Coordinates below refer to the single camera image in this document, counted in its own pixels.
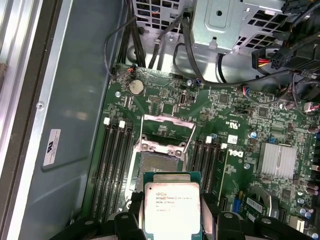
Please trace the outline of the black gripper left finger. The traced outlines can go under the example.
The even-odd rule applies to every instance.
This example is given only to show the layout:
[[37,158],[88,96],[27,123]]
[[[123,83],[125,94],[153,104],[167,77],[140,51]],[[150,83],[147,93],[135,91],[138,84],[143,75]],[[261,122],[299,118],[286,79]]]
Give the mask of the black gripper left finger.
[[128,211],[116,213],[101,223],[93,217],[83,217],[61,230],[52,240],[145,240],[142,223],[144,193],[134,192]]

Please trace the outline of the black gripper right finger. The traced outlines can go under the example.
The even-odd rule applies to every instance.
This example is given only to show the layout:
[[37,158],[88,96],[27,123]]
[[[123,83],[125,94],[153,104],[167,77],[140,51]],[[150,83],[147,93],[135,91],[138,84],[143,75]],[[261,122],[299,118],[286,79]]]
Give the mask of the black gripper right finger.
[[253,222],[233,212],[221,211],[212,193],[201,195],[201,217],[208,240],[308,240],[309,236],[268,216]]

